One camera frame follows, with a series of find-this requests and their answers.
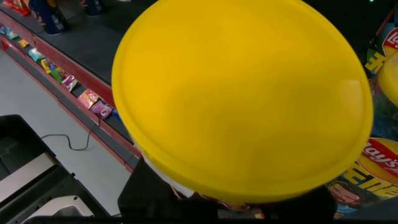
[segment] black cable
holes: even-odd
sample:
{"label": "black cable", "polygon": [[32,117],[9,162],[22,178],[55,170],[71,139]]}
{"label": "black cable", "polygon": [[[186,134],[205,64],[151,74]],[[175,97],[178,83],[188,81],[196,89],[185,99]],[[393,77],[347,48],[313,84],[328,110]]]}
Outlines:
{"label": "black cable", "polygon": [[72,148],[72,145],[70,144],[70,138],[69,138],[69,136],[68,136],[67,134],[46,134],[45,136],[42,136],[41,139],[47,138],[47,137],[50,137],[50,136],[65,136],[65,137],[67,137],[67,139],[68,139],[68,145],[69,145],[69,148],[70,148],[71,150],[74,150],[74,151],[83,151],[83,150],[86,150],[86,149],[87,149],[87,147],[88,147],[88,142],[90,141],[90,135],[91,135],[91,133],[94,131],[94,129],[95,129],[96,126],[97,126],[97,125],[94,124],[94,126],[90,129],[90,132],[88,133],[88,136],[87,136],[86,147],[81,148],[81,149],[74,149],[74,148]]}

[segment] lay's chip bag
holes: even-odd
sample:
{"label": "lay's chip bag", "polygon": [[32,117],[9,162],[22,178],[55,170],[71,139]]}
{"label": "lay's chip bag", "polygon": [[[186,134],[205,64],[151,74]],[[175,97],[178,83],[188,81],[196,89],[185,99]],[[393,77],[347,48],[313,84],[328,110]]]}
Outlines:
{"label": "lay's chip bag", "polygon": [[398,142],[371,138],[358,160],[328,184],[335,218],[398,196]]}

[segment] lay's logo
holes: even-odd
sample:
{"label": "lay's logo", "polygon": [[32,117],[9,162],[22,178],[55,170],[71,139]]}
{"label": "lay's logo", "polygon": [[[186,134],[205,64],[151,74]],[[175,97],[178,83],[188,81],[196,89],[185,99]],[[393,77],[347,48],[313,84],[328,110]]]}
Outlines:
{"label": "lay's logo", "polygon": [[362,155],[374,161],[390,174],[398,177],[398,156],[385,145],[374,139],[369,139]]}
{"label": "lay's logo", "polygon": [[389,46],[398,50],[398,28],[394,28],[386,39],[384,39],[383,46]]}

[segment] pink snack package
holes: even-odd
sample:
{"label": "pink snack package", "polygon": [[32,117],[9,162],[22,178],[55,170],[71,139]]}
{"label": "pink snack package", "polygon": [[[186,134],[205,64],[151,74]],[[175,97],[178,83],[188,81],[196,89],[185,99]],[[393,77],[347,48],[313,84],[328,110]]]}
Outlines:
{"label": "pink snack package", "polygon": [[91,107],[90,110],[94,112],[94,114],[97,114],[99,118],[105,119],[109,116],[109,114],[111,114],[113,108],[104,101],[99,100]]}
{"label": "pink snack package", "polygon": [[87,89],[77,99],[87,109],[90,109],[98,101],[98,95],[93,90]]}
{"label": "pink snack package", "polygon": [[62,85],[68,90],[72,91],[73,88],[77,85],[77,80],[73,75],[69,75],[62,81]]}

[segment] floor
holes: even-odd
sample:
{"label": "floor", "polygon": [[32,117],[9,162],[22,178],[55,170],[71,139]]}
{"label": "floor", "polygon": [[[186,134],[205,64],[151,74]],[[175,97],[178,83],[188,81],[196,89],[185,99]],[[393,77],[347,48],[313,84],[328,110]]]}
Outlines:
{"label": "floor", "polygon": [[[39,136],[67,134],[72,147],[85,146],[88,133],[2,50],[0,74],[0,115],[19,114]],[[44,141],[109,214],[119,213],[117,199],[130,173],[104,147],[92,137],[85,151],[70,150],[64,137]]]}

